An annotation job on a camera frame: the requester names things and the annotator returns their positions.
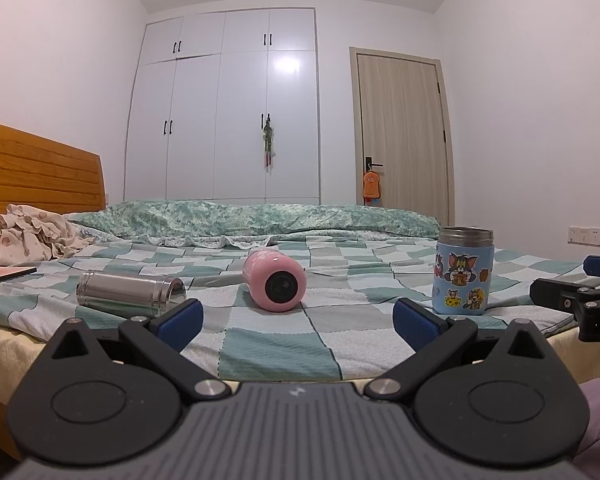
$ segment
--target wall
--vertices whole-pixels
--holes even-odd
[[[360,0],[230,0],[149,16],[157,22],[192,12],[259,7],[315,7],[320,99],[320,190],[325,204],[356,203],[349,47],[439,58],[432,14]]]
[[[459,224],[578,260],[600,227],[600,0],[446,0],[444,54]]]
[[[0,123],[100,155],[122,200],[139,0],[0,0]]]

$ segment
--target cartoon cat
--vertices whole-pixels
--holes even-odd
[[[471,292],[466,295],[466,303],[462,308],[468,308],[469,310],[478,310],[484,301],[484,292],[481,288],[474,288]]]
[[[468,256],[462,254],[449,254],[449,270],[445,274],[445,280],[453,283],[455,286],[465,286],[476,279],[473,271],[477,256]]]
[[[433,267],[433,275],[439,278],[443,278],[445,275],[445,268],[442,266],[442,254],[436,254],[436,265]]]

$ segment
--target door frame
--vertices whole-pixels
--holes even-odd
[[[363,141],[362,141],[362,104],[360,100],[360,72],[358,71],[358,56],[376,56],[388,57],[393,59],[405,59],[417,63],[433,65],[436,69],[436,77],[440,84],[440,109],[442,111],[442,123],[445,130],[445,151],[446,151],[446,179],[448,187],[448,210],[449,225],[456,222],[456,187],[454,181],[454,158],[451,146],[451,129],[449,126],[449,108],[446,102],[445,81],[442,77],[442,64],[439,59],[430,59],[428,57],[410,56],[409,54],[400,54],[398,52],[386,52],[384,50],[370,50],[368,48],[349,47],[351,58],[351,83],[353,90],[353,123],[356,141],[356,202],[358,205],[364,204],[362,197],[364,175],[363,162]]]

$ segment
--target white cabinet door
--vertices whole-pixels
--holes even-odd
[[[182,18],[147,25],[140,53],[140,64],[176,59],[181,28]]]
[[[222,54],[216,114],[214,198],[264,198],[267,53]]]
[[[167,198],[213,198],[220,55],[176,62],[168,128]]]
[[[178,58],[220,54],[223,31],[224,12],[185,16],[176,48]]]
[[[138,68],[126,142],[125,200],[163,200],[176,62]]]
[[[237,10],[224,20],[222,53],[257,52],[269,45],[269,11]]]
[[[267,198],[317,197],[315,52],[269,52],[267,113],[273,127]]]
[[[313,9],[271,9],[269,50],[315,50]]]

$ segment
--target blue cartoon cup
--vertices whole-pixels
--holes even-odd
[[[493,231],[473,227],[440,229],[433,269],[433,310],[480,316],[487,308],[493,270]]]

